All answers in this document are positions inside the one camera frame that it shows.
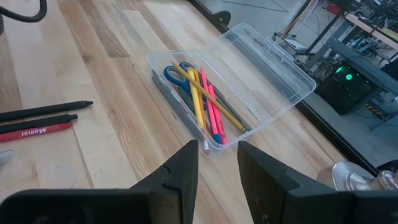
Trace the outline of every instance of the wooden tabletop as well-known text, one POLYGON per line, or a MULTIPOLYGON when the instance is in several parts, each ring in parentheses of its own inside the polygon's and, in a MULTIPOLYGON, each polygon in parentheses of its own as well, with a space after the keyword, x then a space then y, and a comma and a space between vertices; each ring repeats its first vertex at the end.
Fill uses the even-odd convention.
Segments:
MULTIPOLYGON (((220 33, 186 1, 47 1, 36 24, 4 19, 0 110, 77 100, 73 129, 0 144, 0 201, 32 188, 127 188, 192 139, 147 71, 154 50, 199 48, 220 33)), ((0 0, 33 15, 38 1, 0 0)), ((305 175, 344 158, 295 108, 250 141, 305 175)), ((200 153, 195 223, 251 223, 236 149, 200 153)))

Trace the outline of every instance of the black pen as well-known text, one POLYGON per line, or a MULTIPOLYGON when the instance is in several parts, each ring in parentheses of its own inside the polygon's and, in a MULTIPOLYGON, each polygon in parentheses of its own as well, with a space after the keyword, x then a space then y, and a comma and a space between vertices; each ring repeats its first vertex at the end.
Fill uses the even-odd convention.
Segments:
POLYGON ((7 124, 0 126, 0 134, 10 133, 13 131, 20 131, 30 128, 40 128, 54 124, 68 123, 73 119, 77 119, 77 114, 64 114, 60 116, 53 116, 49 118, 36 119, 32 121, 24 121, 21 123, 7 124))
POLYGON ((42 106, 39 108, 31 108, 19 111, 10 111, 5 113, 0 113, 0 122, 4 121, 14 121, 17 119, 24 119, 32 116, 41 116, 50 113, 58 113, 70 110, 77 110, 85 108, 92 105, 92 101, 76 101, 71 103, 62 103, 59 105, 42 106))

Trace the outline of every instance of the pencil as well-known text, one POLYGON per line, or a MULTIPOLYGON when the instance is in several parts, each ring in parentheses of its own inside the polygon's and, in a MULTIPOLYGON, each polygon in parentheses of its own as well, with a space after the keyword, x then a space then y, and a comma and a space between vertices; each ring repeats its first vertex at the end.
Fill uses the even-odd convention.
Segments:
POLYGON ((216 99, 214 99, 213 97, 210 96, 210 94, 208 92, 206 92, 206 90, 200 86, 199 84, 196 83, 195 79, 192 78, 189 74, 187 74, 181 67, 179 67, 178 65, 176 65, 173 61, 171 61, 172 65, 175 67, 175 69, 177 69, 177 71, 179 73, 181 73, 181 75, 183 75, 189 82, 190 84, 192 84, 191 86, 196 87, 196 89, 198 91, 200 91, 203 95, 206 96, 207 99, 209 99, 213 105, 215 105, 221 112, 223 112, 223 114, 242 132, 246 132, 246 128, 243 127, 243 125, 236 120, 221 104, 219 104, 217 102, 216 99))
POLYGON ((197 117, 198 122, 202 125, 203 127, 203 117, 201 115, 201 110, 200 110, 200 103, 199 103, 199 97, 198 97, 198 90, 195 88, 194 84, 197 84, 195 81, 195 74, 193 70, 188 70, 189 78, 191 80, 194 80, 194 82, 190 82, 191 86, 191 94, 192 94, 192 101, 193 101, 193 108, 195 109, 195 115, 197 117))

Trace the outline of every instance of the pink pencil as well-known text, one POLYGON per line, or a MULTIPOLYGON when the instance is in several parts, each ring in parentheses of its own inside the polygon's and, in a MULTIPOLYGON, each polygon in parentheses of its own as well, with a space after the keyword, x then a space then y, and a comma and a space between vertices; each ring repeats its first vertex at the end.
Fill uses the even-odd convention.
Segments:
MULTIPOLYGON (((200 73, 201 73, 201 80, 202 80, 202 83, 203 83, 203 88, 209 94, 211 94, 209 92, 209 89, 208 89, 208 86, 207 86, 207 79, 206 79, 205 70, 203 68, 200 69, 200 73)), ((218 134, 216 118, 215 118, 215 115, 214 115, 213 103, 210 100, 206 100, 206 104, 207 104, 207 112, 209 113, 209 118, 210 118, 211 131, 213 132, 213 139, 218 144, 221 144, 221 138, 220 138, 220 135, 218 134)))
MULTIPOLYGON (((209 84, 208 89, 209 89, 210 96, 216 98, 216 94, 214 93, 213 86, 209 84)), ((218 132, 219 132, 220 137, 221 137, 221 143, 222 144, 226 144, 227 140, 226 140, 226 136, 225 136, 223 122, 221 120, 220 111, 215 106, 213 107, 213 111, 214 111, 214 117, 216 118, 216 124, 217 124, 217 128, 218 128, 218 132)))

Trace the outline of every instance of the floor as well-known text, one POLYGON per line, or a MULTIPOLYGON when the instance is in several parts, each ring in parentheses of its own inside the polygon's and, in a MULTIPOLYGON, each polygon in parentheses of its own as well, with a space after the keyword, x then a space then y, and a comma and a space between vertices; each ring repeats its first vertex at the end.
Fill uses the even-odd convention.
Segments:
MULTIPOLYGON (((227 10, 232 18, 229 27, 239 23, 247 23, 260 34, 271 37, 274 32, 283 30, 301 8, 305 0, 201 0, 211 11, 227 10)), ((313 7, 313 13, 298 22, 291 34, 297 34, 297 40, 309 47, 318 37, 318 34, 334 18, 334 15, 322 8, 319 2, 313 7)), ((343 22, 342 19, 326 33, 322 42, 325 42, 333 31, 343 22)), ((316 52, 323 44, 319 42, 313 49, 316 52)), ((394 52, 383 52, 385 55, 394 52)), ((339 116, 318 95, 312 93, 305 101, 330 125, 333 126, 352 146, 354 146, 372 165, 379 166, 392 159, 398 159, 398 139, 395 138, 398 128, 394 125, 386 126, 383 134, 374 134, 372 129, 381 125, 380 120, 372 117, 366 108, 359 109, 354 114, 339 116)))

